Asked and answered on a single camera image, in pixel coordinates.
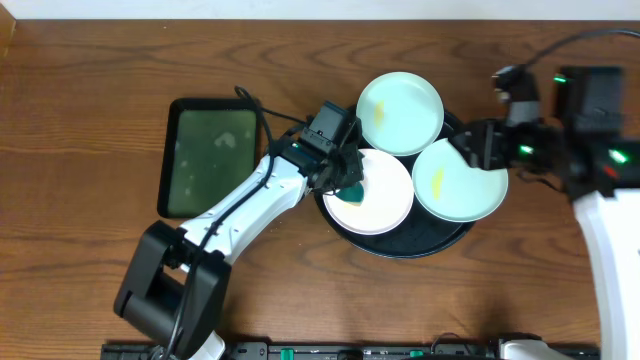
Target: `wooden table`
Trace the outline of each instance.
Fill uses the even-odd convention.
[[[490,75],[585,22],[20,21],[0,70],[0,358],[97,358],[144,340],[112,303],[155,211],[168,106],[233,96],[315,114],[410,71],[468,121],[502,114]],[[628,70],[640,134],[640,43],[571,45],[536,67],[545,113],[561,64]],[[290,123],[270,119],[275,133]],[[429,343],[445,331],[599,341],[586,247],[564,196],[513,177],[509,196],[446,251],[418,260],[342,240],[311,198],[236,263],[221,333],[273,341]]]

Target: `yellow food residue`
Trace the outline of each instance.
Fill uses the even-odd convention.
[[[440,200],[440,190],[442,189],[442,180],[444,179],[444,167],[441,167],[436,171],[436,174],[431,179],[431,190],[433,190],[433,198]]]
[[[373,111],[373,124],[376,126],[376,129],[382,127],[382,120],[384,120],[384,100],[378,101]]]
[[[357,207],[360,207],[360,205],[361,205],[361,204],[357,204],[357,203],[350,203],[350,202],[346,202],[346,201],[343,201],[343,202],[342,202],[342,206],[343,206],[345,209],[353,209],[353,208],[357,208]]]

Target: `round black tray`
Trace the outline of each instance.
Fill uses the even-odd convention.
[[[437,140],[449,137],[461,125],[458,118],[445,110],[444,124]],[[360,147],[371,146],[363,140]],[[418,155],[397,157],[409,174],[417,158]],[[340,236],[364,251],[386,257],[415,258],[435,254],[460,240],[475,223],[442,220],[422,207],[414,196],[409,215],[396,228],[380,235],[360,235],[346,230],[333,220],[324,205],[322,194],[315,194],[315,200],[322,216]]]

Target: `plate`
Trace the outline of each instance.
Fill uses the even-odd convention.
[[[447,139],[429,145],[418,156],[411,177],[422,206],[454,222],[476,221],[491,214],[509,187],[506,169],[469,167]]]
[[[444,107],[436,89],[418,75],[393,72],[374,79],[356,108],[362,136],[394,156],[417,154],[440,133]]]
[[[323,195],[331,218],[356,234],[377,235],[398,226],[413,204],[411,176],[395,157],[376,149],[361,149],[364,155],[364,199],[353,205],[335,195]]]

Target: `wire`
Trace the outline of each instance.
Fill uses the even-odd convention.
[[[447,332],[447,333],[440,334],[440,336],[438,336],[436,338],[436,340],[433,342],[433,344],[431,344],[431,354],[435,354],[436,346],[438,346],[438,344],[440,343],[440,340],[442,340],[442,338],[445,337],[445,336],[455,336],[460,340],[464,340],[463,338],[460,337],[460,335],[458,335],[456,333]],[[463,343],[462,345],[464,346],[464,349],[467,350],[467,354],[468,355],[473,355],[471,353],[471,350],[469,350],[469,346],[467,344]]]
[[[160,356],[162,356],[163,351],[164,351],[164,348],[162,346],[160,346],[160,345],[154,346],[149,351],[148,359],[149,360],[158,360],[158,359],[160,359]],[[143,360],[142,359],[142,354],[138,355],[138,360]]]
[[[293,135],[299,133],[300,131],[302,131],[302,129],[304,129],[305,126],[306,126],[306,124],[294,125],[294,126],[290,127],[289,130],[285,131],[284,136],[293,136]]]
[[[541,177],[537,177],[537,178],[528,178],[527,174],[529,172],[527,172],[526,170],[520,170],[518,171],[518,173],[516,174],[516,176],[518,176],[518,178],[526,183],[540,183],[545,185],[546,187],[550,188],[553,191],[559,192],[561,194],[564,194],[566,191],[564,189],[559,189],[557,188],[555,185],[553,185],[549,180],[541,178]]]
[[[574,41],[582,40],[582,39],[590,39],[590,38],[605,36],[605,35],[627,35],[635,38],[640,38],[640,32],[635,30],[629,30],[629,29],[600,29],[600,30],[585,31],[575,35],[571,35],[560,41],[553,43],[552,45],[548,46],[544,50],[538,52],[534,57],[531,58],[531,60],[524,63],[523,67],[524,69],[526,69],[528,67],[533,66],[535,63],[540,61],[540,59],[542,59],[543,57],[551,54],[552,52],[558,50],[559,48],[569,43],[572,43]]]
[[[204,248],[207,246],[209,239],[211,239],[211,237],[214,234],[217,235],[216,231],[218,230],[218,227],[222,225],[224,220],[227,217],[229,217],[229,215],[231,215],[234,211],[236,211],[244,202],[246,202],[251,196],[257,193],[263,186],[267,184],[267,181],[271,177],[271,172],[273,171],[273,164],[274,164],[274,154],[272,153],[273,137],[271,136],[271,129],[269,128],[269,124],[267,123],[267,120],[264,117],[265,109],[263,109],[260,103],[257,100],[255,100],[253,97],[251,97],[251,94],[249,94],[249,92],[244,88],[240,86],[236,86],[234,90],[238,95],[238,97],[243,98],[245,100],[249,100],[254,105],[255,107],[254,110],[258,116],[258,119],[260,120],[260,122],[262,122],[262,126],[264,127],[264,131],[267,135],[267,141],[268,141],[267,146],[269,149],[269,167],[267,168],[267,172],[262,178],[262,180],[260,180],[260,182],[253,189],[251,189],[251,191],[249,191],[246,195],[244,195],[242,198],[236,201],[231,207],[229,207],[224,213],[222,213],[222,215],[220,215],[219,218],[217,218],[215,221],[211,223],[211,225],[207,229],[207,232],[202,238],[202,241],[200,241],[200,245],[198,245],[198,248],[196,249],[196,252],[195,252],[195,258],[193,259],[191,263],[191,267],[189,268],[189,272],[187,273],[187,280],[185,281],[184,292],[182,294],[182,299],[180,299],[180,304],[178,305],[178,309],[176,310],[177,311],[176,320],[173,324],[173,330],[171,332],[171,338],[169,339],[169,344],[167,345],[167,352],[163,354],[162,360],[169,359],[169,357],[171,356],[171,354],[173,354],[175,350],[175,347],[178,343],[178,340],[180,339],[180,336],[182,335],[182,319],[184,318],[184,312],[187,307],[187,299],[189,297],[189,293],[191,292],[190,291],[191,287],[193,286],[195,271],[200,265],[200,263],[202,262],[202,259],[204,258]],[[276,113],[275,111],[270,112],[270,114],[272,115],[275,115],[274,113],[278,114],[276,116],[282,115],[280,113]],[[290,120],[291,119],[297,120],[287,115],[282,115],[281,117],[285,117]]]
[[[287,119],[287,120],[295,121],[295,122],[297,122],[297,123],[299,123],[299,124],[305,124],[305,125],[307,124],[307,122],[306,122],[306,121],[303,121],[303,120],[300,120],[300,119],[294,118],[293,116],[289,116],[289,115],[285,115],[285,114],[279,113],[279,112],[277,112],[277,111],[269,110],[269,109],[266,109],[266,108],[262,108],[262,111],[266,112],[267,114],[271,114],[271,115],[273,115],[273,116],[278,116],[278,117],[281,117],[281,118],[283,118],[283,119]]]

